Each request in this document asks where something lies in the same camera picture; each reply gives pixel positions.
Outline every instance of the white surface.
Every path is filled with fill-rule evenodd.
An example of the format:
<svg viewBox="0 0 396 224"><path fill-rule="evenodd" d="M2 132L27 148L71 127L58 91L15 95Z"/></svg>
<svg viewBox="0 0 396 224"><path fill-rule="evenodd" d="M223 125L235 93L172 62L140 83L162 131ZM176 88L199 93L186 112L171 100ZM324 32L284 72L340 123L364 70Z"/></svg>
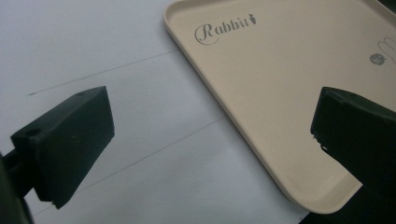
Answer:
<svg viewBox="0 0 396 224"><path fill-rule="evenodd" d="M163 27L171 0L1 1L0 142L105 85L116 135L61 210L36 223L298 223Z"/></svg>

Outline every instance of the plastic tray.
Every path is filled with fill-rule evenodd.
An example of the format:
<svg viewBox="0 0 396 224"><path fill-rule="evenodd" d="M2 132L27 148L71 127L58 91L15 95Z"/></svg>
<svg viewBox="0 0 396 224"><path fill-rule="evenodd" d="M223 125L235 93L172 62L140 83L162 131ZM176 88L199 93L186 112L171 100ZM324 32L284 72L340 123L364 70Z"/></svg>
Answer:
<svg viewBox="0 0 396 224"><path fill-rule="evenodd" d="M323 86L396 111L396 20L368 0L188 0L166 27L294 203L329 214L361 187L310 133Z"/></svg>

